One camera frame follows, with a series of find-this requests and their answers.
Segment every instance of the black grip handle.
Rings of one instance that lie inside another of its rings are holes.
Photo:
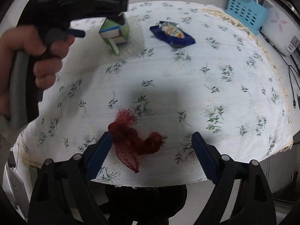
[[[33,67],[39,60],[54,56],[50,46],[54,41],[65,41],[67,34],[61,29],[50,29],[46,34],[46,51],[40,57],[29,56],[24,51],[18,51],[13,61],[10,77],[10,127],[17,130],[39,116],[38,103],[43,100],[43,89],[35,84]]]

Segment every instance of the finger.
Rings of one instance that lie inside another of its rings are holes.
[[[65,41],[55,41],[52,44],[50,51],[52,55],[58,56],[59,58],[63,59],[67,56],[69,47],[70,46]]]
[[[75,37],[73,35],[68,35],[66,41],[55,41],[50,48],[51,53],[61,59],[65,58],[69,52],[69,47],[74,41]]]
[[[6,91],[0,97],[0,114],[10,117],[11,109],[9,105],[9,91]]]
[[[70,47],[71,45],[73,45],[74,41],[75,41],[75,36],[74,36],[74,35],[68,35],[68,37],[67,37],[67,39],[66,39],[66,42],[67,42],[67,44],[69,45],[69,47]]]
[[[38,88],[41,89],[48,89],[50,88],[52,85],[54,85],[55,83],[55,75],[51,74],[51,75],[46,75],[42,78],[35,78],[35,84]]]
[[[37,78],[57,73],[62,68],[62,62],[59,58],[50,58],[37,61],[33,66],[33,73]]]
[[[34,26],[17,26],[0,38],[0,94],[7,90],[15,51],[25,50],[31,55],[42,55],[46,46]]]

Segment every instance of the white tablecloth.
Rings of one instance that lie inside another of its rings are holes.
[[[96,28],[103,19],[72,22],[91,30],[84,43],[76,39],[57,82],[44,92],[40,116],[19,136],[23,162],[41,166],[47,158],[63,161],[83,152],[122,109],[136,115],[142,139],[155,131],[165,143],[141,159],[137,174],[112,148],[96,182],[155,187],[205,180],[191,147],[195,131],[241,162],[289,147],[286,102],[264,52],[245,31],[203,8],[217,9],[186,2],[131,4],[126,16],[140,17],[145,50],[120,61],[107,62],[108,48]],[[159,20],[179,23],[196,44],[175,50],[158,40],[149,27]]]

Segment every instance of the black cable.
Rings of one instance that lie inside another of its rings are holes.
[[[269,181],[269,171],[270,171],[270,158],[267,158],[267,170],[265,172],[265,177],[267,178],[267,182]]]
[[[291,80],[291,70],[290,70],[290,67],[289,67],[289,81],[291,83],[292,94],[293,94],[293,107],[296,108],[296,101],[295,101],[295,95],[294,95],[294,89],[293,89],[293,85],[292,85],[292,80]]]
[[[295,73],[297,74],[297,76],[299,77],[299,79],[300,79],[300,76],[299,76],[298,72],[294,69],[294,67],[293,67],[292,65],[288,64],[288,63],[285,61],[285,59],[284,59],[283,56],[281,55],[281,52],[276,48],[276,46],[272,45],[272,44],[270,43],[270,40],[269,40],[269,39],[268,39],[261,31],[260,31],[260,33],[261,33],[261,35],[263,36],[263,38],[265,39],[265,41],[266,41],[267,43],[269,43],[269,44],[273,47],[273,49],[278,53],[278,55],[279,55],[279,56],[281,57],[281,59],[284,61],[284,63],[286,64],[286,66],[289,68],[289,82],[290,82],[291,88],[292,88],[293,107],[296,108],[296,101],[295,101],[294,89],[293,89],[293,84],[292,84],[292,80],[291,80],[291,72],[292,72],[292,74],[293,74],[293,76],[294,76],[294,78],[295,78],[295,80],[296,80],[296,83],[297,83],[297,86],[298,86],[299,90],[300,90],[300,87],[299,87],[298,81],[297,81],[297,79],[296,79],[296,76],[295,76],[294,72],[291,70],[291,68],[295,71]]]
[[[296,61],[295,61],[295,59],[293,58],[292,55],[291,55],[291,59],[292,59],[293,62],[294,62],[294,66],[296,67],[298,74],[300,74],[300,69],[299,69],[299,67],[298,67],[298,65],[297,65],[297,63],[296,63]]]

